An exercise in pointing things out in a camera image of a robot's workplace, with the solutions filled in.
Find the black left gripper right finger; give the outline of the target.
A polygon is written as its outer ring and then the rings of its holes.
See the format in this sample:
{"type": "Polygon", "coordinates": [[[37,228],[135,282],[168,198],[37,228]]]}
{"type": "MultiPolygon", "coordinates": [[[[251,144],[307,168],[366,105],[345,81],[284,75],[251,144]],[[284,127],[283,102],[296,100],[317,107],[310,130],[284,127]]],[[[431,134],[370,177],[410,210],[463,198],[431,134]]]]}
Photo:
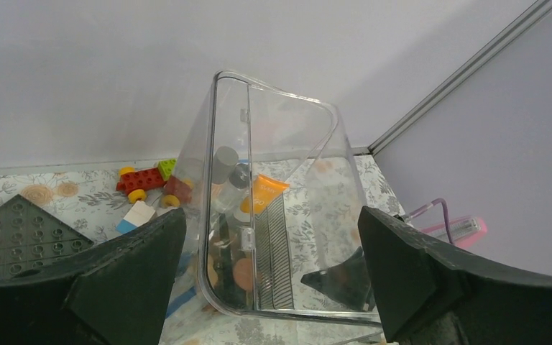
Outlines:
{"type": "Polygon", "coordinates": [[[472,254],[368,206],[358,228],[388,341],[552,344],[552,276],[472,254]]]}

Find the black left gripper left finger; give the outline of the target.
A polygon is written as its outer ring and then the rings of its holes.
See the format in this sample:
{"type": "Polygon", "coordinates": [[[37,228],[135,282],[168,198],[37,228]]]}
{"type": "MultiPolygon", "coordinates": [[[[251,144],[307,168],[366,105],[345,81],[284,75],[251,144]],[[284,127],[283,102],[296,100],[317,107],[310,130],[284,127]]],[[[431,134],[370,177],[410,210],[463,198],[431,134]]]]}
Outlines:
{"type": "Polygon", "coordinates": [[[157,344],[186,235],[182,209],[0,280],[0,344],[157,344]]]}

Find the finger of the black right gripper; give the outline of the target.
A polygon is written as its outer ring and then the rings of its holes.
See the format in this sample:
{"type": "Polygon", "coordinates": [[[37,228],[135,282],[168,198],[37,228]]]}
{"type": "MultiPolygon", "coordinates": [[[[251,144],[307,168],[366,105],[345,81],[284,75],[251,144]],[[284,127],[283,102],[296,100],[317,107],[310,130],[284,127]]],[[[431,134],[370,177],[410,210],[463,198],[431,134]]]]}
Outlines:
{"type": "Polygon", "coordinates": [[[368,312],[376,306],[361,247],[340,264],[304,274],[300,282],[353,311],[368,312]]]}

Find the orange cream tube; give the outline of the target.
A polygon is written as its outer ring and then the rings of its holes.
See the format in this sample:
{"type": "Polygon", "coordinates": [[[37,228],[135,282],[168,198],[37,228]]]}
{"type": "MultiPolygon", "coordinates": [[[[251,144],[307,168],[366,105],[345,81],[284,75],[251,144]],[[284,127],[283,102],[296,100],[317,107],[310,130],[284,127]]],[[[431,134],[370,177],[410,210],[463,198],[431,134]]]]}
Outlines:
{"type": "Polygon", "coordinates": [[[251,193],[241,202],[240,211],[261,214],[288,187],[288,183],[259,174],[252,184],[251,193]]]}

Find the clear acrylic organizer box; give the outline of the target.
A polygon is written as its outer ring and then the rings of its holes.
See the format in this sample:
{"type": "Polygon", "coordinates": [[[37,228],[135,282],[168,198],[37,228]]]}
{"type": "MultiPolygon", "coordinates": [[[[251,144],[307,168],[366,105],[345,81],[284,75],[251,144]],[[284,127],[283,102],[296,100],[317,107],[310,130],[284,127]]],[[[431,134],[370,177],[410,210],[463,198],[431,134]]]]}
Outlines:
{"type": "Polygon", "coordinates": [[[231,71],[213,77],[177,158],[174,176],[195,183],[184,211],[187,234],[163,339],[211,344],[345,344],[379,338],[377,307],[346,308],[300,282],[348,259],[366,204],[341,117],[331,104],[231,71]],[[235,149],[249,187],[226,213],[213,209],[213,156],[235,149]],[[261,214],[240,211],[259,174],[289,187],[261,214]],[[233,267],[253,263],[253,291],[233,267]]]}

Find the beige foundation tube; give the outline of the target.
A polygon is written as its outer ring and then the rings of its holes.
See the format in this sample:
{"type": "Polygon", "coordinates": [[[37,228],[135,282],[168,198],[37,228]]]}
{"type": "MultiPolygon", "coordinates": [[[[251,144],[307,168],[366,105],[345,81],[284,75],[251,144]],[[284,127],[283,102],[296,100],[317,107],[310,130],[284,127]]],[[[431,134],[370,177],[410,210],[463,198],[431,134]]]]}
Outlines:
{"type": "Polygon", "coordinates": [[[223,185],[229,179],[238,162],[239,155],[235,149],[228,146],[220,146],[213,156],[211,184],[223,185]]]}

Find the orange round sponge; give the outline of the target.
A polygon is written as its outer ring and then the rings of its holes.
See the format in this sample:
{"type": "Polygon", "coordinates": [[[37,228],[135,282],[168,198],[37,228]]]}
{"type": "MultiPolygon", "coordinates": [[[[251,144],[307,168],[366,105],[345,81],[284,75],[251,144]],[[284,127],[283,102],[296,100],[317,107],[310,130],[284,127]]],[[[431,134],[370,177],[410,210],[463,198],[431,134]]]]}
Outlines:
{"type": "Polygon", "coordinates": [[[236,261],[233,267],[234,282],[242,290],[251,292],[254,288],[253,263],[248,257],[236,261]]]}

